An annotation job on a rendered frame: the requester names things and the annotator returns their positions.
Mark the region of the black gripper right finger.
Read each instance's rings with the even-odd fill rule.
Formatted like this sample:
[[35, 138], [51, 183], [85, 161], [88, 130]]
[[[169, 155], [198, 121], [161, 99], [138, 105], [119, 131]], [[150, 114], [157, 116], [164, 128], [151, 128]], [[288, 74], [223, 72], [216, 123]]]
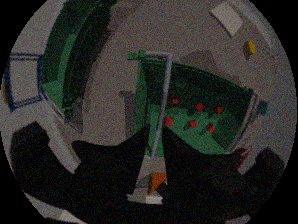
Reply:
[[229, 155], [204, 155], [170, 131], [168, 125], [162, 127], [162, 149], [164, 149], [166, 180], [170, 198], [180, 197], [181, 192], [190, 188], [206, 173], [237, 165], [241, 153]]

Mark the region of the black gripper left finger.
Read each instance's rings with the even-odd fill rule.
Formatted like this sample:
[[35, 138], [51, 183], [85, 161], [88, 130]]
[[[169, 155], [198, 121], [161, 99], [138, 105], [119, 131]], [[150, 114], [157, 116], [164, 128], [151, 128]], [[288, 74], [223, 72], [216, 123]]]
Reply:
[[128, 190], [126, 194], [133, 194], [142, 160], [144, 160], [146, 144], [148, 144], [149, 128], [150, 124], [146, 123], [136, 135], [121, 141], [121, 144], [117, 144], [116, 147], [76, 140], [73, 141], [72, 148], [80, 161], [122, 177]]

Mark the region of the small teal block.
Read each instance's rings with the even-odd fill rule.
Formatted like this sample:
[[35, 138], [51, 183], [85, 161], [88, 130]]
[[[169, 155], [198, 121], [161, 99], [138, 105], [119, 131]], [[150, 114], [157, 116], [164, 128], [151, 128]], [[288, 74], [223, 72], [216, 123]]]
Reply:
[[267, 117], [267, 111], [270, 111], [270, 104], [267, 104], [267, 101], [259, 100], [258, 104], [258, 115], [263, 115]]

